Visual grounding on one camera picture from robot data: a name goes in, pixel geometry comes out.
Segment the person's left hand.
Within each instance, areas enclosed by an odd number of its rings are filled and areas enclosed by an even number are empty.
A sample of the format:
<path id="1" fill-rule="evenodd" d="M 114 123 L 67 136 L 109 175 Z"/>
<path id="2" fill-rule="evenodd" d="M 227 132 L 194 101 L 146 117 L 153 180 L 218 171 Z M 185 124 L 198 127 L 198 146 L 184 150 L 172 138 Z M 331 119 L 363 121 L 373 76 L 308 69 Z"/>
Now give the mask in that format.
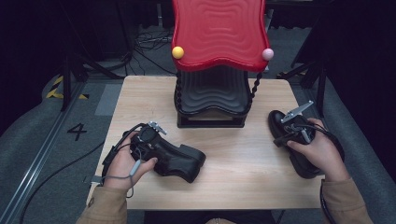
<path id="1" fill-rule="evenodd" d="M 131 170 L 135 160 L 131 156 L 131 139 L 135 132 L 130 133 L 118 147 L 118 153 L 110 163 L 106 173 L 104 187 L 113 189 L 131 189 L 137 181 L 147 172 L 151 171 L 157 163 L 157 158 L 142 161 L 133 175 Z"/>

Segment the person's right hand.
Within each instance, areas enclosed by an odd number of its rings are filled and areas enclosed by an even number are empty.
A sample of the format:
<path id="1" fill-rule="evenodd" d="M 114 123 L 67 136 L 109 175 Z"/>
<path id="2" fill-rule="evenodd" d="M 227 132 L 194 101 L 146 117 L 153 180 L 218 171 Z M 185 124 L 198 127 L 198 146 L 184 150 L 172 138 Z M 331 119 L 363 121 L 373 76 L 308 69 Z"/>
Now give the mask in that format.
<path id="1" fill-rule="evenodd" d="M 289 140 L 287 146 L 302 153 L 324 174 L 327 182 L 346 181 L 351 178 L 334 143 L 322 132 L 316 131 L 309 145 Z"/>

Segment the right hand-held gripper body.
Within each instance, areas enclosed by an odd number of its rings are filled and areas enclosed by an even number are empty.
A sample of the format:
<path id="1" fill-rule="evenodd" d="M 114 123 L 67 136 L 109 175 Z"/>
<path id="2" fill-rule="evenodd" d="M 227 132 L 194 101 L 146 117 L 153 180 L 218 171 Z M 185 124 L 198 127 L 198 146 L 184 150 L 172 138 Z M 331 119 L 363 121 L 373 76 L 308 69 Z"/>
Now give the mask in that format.
<path id="1" fill-rule="evenodd" d="M 309 100 L 307 103 L 300 105 L 289 112 L 280 120 L 280 123 L 286 132 L 284 136 L 292 136 L 291 141 L 308 145 L 315 137 L 313 124 L 304 116 L 303 112 L 314 102 Z"/>

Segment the metal floor rail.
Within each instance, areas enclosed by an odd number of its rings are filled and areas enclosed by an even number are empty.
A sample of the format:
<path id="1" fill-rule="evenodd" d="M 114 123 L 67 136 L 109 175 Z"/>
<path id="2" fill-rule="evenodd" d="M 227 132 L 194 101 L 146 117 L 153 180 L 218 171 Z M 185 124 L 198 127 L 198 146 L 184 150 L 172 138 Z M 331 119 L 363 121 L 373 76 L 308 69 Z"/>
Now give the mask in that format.
<path id="1" fill-rule="evenodd" d="M 35 154 L 33 161 L 30 163 L 30 166 L 22 177 L 21 183 L 18 185 L 18 188 L 2 213 L 2 216 L 0 216 L 0 224 L 11 224 L 15 216 L 21 210 L 24 201 L 28 197 L 29 192 L 42 170 L 42 167 L 53 149 L 54 142 L 59 135 L 61 127 L 64 125 L 67 116 L 85 86 L 85 83 L 77 83 L 72 89 L 68 105 L 64 111 L 58 113 L 56 120 L 52 123 L 43 144 Z"/>

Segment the red and black shoe rack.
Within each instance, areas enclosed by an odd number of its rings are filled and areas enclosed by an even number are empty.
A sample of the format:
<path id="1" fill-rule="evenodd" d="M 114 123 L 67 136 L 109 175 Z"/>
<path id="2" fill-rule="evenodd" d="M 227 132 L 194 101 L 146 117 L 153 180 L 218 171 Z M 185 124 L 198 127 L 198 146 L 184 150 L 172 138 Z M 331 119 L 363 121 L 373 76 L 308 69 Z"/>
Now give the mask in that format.
<path id="1" fill-rule="evenodd" d="M 179 128 L 242 128 L 274 57 L 265 0 L 173 0 Z"/>

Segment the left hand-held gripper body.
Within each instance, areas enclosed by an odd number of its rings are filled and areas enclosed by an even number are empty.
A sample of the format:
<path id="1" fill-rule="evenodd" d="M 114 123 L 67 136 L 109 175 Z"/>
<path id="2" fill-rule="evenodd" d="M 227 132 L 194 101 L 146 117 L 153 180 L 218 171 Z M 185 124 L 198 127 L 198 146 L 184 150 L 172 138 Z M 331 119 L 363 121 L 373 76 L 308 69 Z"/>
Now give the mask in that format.
<path id="1" fill-rule="evenodd" d="M 166 162 L 168 158 L 160 143 L 163 141 L 161 133 L 167 132 L 155 121 L 144 124 L 140 131 L 131 139 L 131 155 L 138 161 L 148 161 L 157 158 L 159 162 Z"/>

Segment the black leather shoe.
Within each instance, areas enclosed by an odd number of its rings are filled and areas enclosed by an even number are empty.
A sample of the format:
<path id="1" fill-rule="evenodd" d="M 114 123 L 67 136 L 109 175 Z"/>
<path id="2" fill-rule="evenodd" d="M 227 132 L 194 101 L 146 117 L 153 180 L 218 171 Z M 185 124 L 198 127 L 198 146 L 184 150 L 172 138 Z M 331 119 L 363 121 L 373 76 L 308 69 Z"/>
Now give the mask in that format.
<path id="1" fill-rule="evenodd" d="M 155 158 L 158 159 L 154 167 L 157 174 L 178 176 L 192 183 L 200 173 L 206 155 L 194 147 L 186 145 L 175 147 L 172 144 L 160 143 L 156 145 Z"/>
<path id="2" fill-rule="evenodd" d="M 270 132 L 275 139 L 286 134 L 280 123 L 280 120 L 284 116 L 285 114 L 278 110 L 273 110 L 269 113 L 268 125 Z M 289 152 L 291 164 L 300 177 L 311 179 L 320 174 L 319 168 L 313 165 L 302 153 L 295 151 L 287 145 L 283 148 Z"/>

